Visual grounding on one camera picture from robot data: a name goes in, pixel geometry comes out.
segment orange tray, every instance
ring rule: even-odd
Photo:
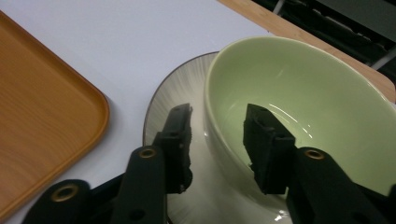
[[[0,223],[86,154],[105,96],[0,11]]]

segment bowl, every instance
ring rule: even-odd
[[[260,193],[243,146],[248,104],[269,109],[297,147],[329,153],[352,181],[388,194],[396,183],[396,113],[361,74],[332,55],[282,37],[223,49],[205,80],[205,135],[232,186]]]

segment plate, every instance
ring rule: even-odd
[[[291,223],[282,197],[263,194],[248,197],[230,184],[206,144],[205,75],[216,55],[209,53],[183,63],[163,81],[148,107],[144,145],[150,145],[155,134],[163,129],[172,107],[190,103],[193,109],[190,147],[193,180],[186,192],[168,195],[168,215],[176,224]]]

